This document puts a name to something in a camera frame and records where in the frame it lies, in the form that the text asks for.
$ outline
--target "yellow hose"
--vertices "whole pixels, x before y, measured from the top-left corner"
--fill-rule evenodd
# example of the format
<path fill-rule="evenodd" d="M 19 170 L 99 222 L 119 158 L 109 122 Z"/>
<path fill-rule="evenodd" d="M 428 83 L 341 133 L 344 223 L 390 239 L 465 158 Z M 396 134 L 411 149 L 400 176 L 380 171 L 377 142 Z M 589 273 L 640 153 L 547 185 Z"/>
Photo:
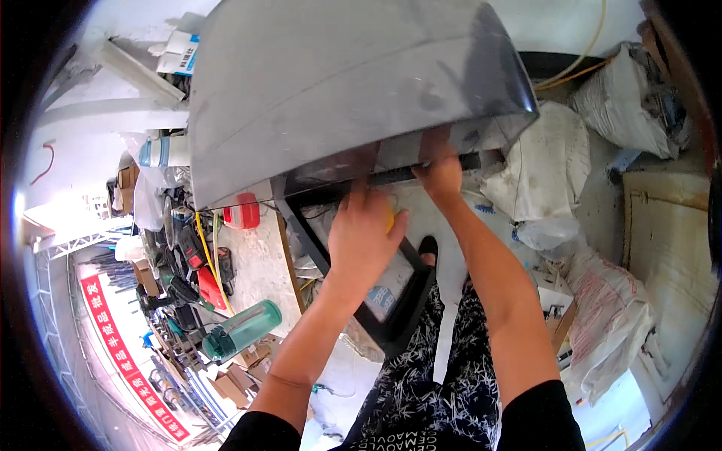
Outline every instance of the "yellow hose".
<path fill-rule="evenodd" d="M 594 47 L 594 44 L 596 44 L 596 40 L 599 39 L 599 35 L 601 34 L 601 29 L 604 26 L 604 16 L 606 16 L 606 0 L 601 0 L 601 16 L 599 17 L 599 23 L 596 26 L 596 31 L 594 33 L 594 37 L 591 39 L 587 47 L 584 49 L 584 52 L 582 52 L 581 55 L 579 55 L 579 58 L 574 60 L 573 63 L 571 63 L 566 69 L 561 71 L 560 73 L 554 75 L 550 79 L 543 80 L 539 83 L 537 83 L 534 86 L 534 89 L 541 89 L 544 85 L 551 84 L 556 82 L 558 79 L 562 78 L 564 75 L 569 74 L 571 71 L 574 70 L 576 66 L 579 66 L 579 63 L 582 62 L 584 58 L 589 55 L 589 52 L 591 52 L 592 47 Z"/>
<path fill-rule="evenodd" d="M 203 251 L 206 253 L 206 260 L 208 260 L 208 266 L 211 267 L 211 272 L 213 273 L 213 279 L 216 280 L 216 284 L 218 284 L 218 288 L 221 290 L 221 296 L 223 297 L 223 302 L 225 302 L 228 312 L 230 312 L 230 315 L 233 316 L 233 315 L 235 315 L 235 313 L 233 312 L 233 308 L 231 308 L 230 303 L 228 302 L 228 298 L 225 295 L 225 291 L 223 291 L 223 284 L 221 283 L 221 278 L 218 277 L 216 268 L 212 264 L 213 260 L 211 260 L 211 254 L 208 252 L 208 244 L 206 243 L 206 237 L 203 235 L 203 227 L 201 226 L 201 214 L 197 211 L 196 211 L 196 227 L 198 227 L 198 236 L 201 238 L 201 243 L 203 243 Z"/>
<path fill-rule="evenodd" d="M 591 448 L 591 447 L 593 447 L 593 446 L 595 446 L 595 445 L 599 445 L 600 443 L 604 443 L 604 442 L 606 442 L 607 440 L 616 439 L 616 438 L 619 437 L 620 435 L 624 435 L 624 436 L 625 436 L 625 443 L 627 444 L 627 446 L 625 447 L 625 449 L 627 449 L 628 447 L 630 447 L 630 438 L 629 438 L 629 436 L 627 435 L 627 430 L 626 430 L 626 429 L 622 429 L 622 430 L 620 430 L 620 431 L 612 432 L 610 435 L 607 435 L 607 436 L 606 436 L 605 438 L 603 438 L 603 439 L 594 440 L 593 442 L 585 443 L 585 444 L 584 444 L 584 447 Z"/>

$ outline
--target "black shoe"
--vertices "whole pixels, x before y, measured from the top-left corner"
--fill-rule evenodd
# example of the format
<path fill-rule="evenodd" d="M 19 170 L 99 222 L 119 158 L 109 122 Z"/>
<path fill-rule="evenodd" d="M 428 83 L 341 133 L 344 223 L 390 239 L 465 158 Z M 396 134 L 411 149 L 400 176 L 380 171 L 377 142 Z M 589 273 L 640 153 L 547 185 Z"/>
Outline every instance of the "black shoe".
<path fill-rule="evenodd" d="M 436 243 L 436 238 L 431 235 L 426 235 L 419 245 L 419 255 L 424 254 L 433 254 L 434 267 L 439 266 L 439 244 Z"/>

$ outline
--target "black metal frame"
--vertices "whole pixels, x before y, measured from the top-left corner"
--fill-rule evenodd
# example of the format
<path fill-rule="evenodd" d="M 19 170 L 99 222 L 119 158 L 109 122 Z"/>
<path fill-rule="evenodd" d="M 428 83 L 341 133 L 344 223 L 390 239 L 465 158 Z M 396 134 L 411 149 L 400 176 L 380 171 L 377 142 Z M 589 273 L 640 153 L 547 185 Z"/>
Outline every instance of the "black metal frame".
<path fill-rule="evenodd" d="M 476 152 L 460 155 L 459 161 L 464 170 L 477 169 L 480 166 L 479 155 Z M 286 196 L 283 194 L 286 187 L 286 177 L 287 175 L 280 175 L 271 182 L 276 207 L 281 211 L 286 221 L 291 224 L 293 231 L 298 233 L 303 249 L 313 259 L 321 273 L 326 275 L 331 268 L 331 257 L 326 247 L 303 217 L 301 208 L 340 201 L 350 192 L 352 181 L 345 180 L 330 183 L 320 188 Z M 412 178 L 414 176 L 411 167 L 401 167 L 369 175 L 368 182 L 370 185 L 386 185 L 411 180 Z M 369 307 L 363 303 L 354 314 L 359 324 L 381 347 L 387 357 L 396 356 L 406 349 L 406 345 L 409 343 L 411 335 L 419 322 L 431 285 L 436 279 L 435 268 L 423 263 L 416 248 L 406 237 L 401 241 L 399 250 L 411 263 L 414 273 L 406 283 L 392 311 L 389 312 L 384 321 L 379 321 Z"/>

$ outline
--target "sticker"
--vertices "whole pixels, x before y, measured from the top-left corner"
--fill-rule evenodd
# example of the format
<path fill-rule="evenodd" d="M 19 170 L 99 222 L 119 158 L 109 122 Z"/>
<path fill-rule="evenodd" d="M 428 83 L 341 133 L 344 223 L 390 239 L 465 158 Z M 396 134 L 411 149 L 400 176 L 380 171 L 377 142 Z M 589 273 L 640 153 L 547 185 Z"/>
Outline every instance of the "sticker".
<path fill-rule="evenodd" d="M 384 312 L 388 312 L 393 306 L 394 301 L 396 301 L 393 298 L 391 290 L 381 285 L 376 285 L 368 290 L 366 300 L 371 304 L 381 307 Z"/>

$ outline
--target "green water bottle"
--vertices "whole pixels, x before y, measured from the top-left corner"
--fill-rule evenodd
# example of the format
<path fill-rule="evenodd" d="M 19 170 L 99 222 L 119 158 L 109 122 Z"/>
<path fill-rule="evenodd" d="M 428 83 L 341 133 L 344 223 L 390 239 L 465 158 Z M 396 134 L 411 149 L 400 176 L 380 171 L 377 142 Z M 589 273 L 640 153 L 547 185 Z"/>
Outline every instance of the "green water bottle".
<path fill-rule="evenodd" d="M 281 324 L 281 311 L 264 299 L 220 323 L 203 339 L 203 350 L 211 360 L 232 357 Z"/>

